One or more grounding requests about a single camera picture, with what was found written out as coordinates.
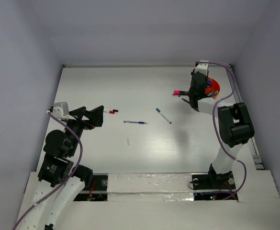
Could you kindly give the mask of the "pink black highlighter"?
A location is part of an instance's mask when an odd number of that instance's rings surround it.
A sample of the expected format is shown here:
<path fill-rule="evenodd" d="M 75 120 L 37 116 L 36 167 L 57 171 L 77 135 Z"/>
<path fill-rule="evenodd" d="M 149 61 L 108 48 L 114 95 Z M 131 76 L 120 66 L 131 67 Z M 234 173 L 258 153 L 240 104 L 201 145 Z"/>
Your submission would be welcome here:
<path fill-rule="evenodd" d="M 173 95 L 177 95 L 177 96 L 186 96 L 186 95 L 188 95 L 188 92 L 187 92 L 187 91 L 177 91 L 177 90 L 175 90 L 175 91 L 173 92 Z"/>

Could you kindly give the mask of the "blue capped white marker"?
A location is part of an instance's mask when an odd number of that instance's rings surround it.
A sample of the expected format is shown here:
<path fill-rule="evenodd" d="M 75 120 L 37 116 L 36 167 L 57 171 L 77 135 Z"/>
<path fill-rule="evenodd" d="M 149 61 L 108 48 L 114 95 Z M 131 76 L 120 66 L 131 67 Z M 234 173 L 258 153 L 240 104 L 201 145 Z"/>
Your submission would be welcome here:
<path fill-rule="evenodd" d="M 172 122 L 171 122 L 168 118 L 166 118 L 165 115 L 162 114 L 162 112 L 160 111 L 159 108 L 156 108 L 156 111 L 157 111 L 169 124 L 172 124 Z"/>

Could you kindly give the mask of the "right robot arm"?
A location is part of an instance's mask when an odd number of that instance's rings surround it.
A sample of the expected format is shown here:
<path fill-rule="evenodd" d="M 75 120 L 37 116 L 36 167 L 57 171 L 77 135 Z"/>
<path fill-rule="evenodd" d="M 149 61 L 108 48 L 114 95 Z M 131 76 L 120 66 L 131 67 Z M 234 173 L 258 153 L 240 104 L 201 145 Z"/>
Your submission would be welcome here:
<path fill-rule="evenodd" d="M 245 103 L 225 103 L 209 97 L 205 90 L 208 77 L 191 73 L 188 91 L 190 106 L 197 112 L 213 116 L 220 148 L 206 174 L 192 177 L 195 189 L 215 189 L 232 178 L 232 165 L 242 146 L 254 136 L 255 130 Z"/>

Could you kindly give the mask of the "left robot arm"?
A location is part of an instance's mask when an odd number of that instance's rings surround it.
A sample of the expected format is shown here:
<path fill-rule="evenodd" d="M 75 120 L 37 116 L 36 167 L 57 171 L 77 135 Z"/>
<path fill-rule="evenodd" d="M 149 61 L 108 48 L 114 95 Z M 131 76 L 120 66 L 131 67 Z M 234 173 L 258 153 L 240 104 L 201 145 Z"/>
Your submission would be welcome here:
<path fill-rule="evenodd" d="M 93 170 L 80 164 L 84 130 L 103 125 L 102 105 L 70 111 L 66 102 L 55 103 L 47 114 L 64 127 L 46 135 L 44 159 L 30 207 L 19 217 L 15 230 L 55 230 L 70 204 L 83 189 L 93 185 Z"/>

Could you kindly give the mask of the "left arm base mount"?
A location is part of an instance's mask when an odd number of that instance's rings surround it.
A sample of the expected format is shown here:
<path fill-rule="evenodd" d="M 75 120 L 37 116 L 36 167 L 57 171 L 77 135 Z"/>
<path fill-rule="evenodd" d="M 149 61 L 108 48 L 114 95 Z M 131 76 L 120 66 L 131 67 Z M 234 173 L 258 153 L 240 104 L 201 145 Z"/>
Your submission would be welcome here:
<path fill-rule="evenodd" d="M 108 174 L 94 174 L 89 187 L 85 187 L 74 201 L 99 202 L 108 200 Z"/>

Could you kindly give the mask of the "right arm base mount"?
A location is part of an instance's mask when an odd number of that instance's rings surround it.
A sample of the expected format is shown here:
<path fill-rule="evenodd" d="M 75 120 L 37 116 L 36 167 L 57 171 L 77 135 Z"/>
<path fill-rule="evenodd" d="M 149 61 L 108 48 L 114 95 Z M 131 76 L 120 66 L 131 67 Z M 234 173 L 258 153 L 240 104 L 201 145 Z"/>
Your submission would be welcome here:
<path fill-rule="evenodd" d="M 232 172 L 221 176 L 212 172 L 193 174 L 188 187 L 193 191 L 195 201 L 238 200 L 234 195 L 236 187 Z"/>

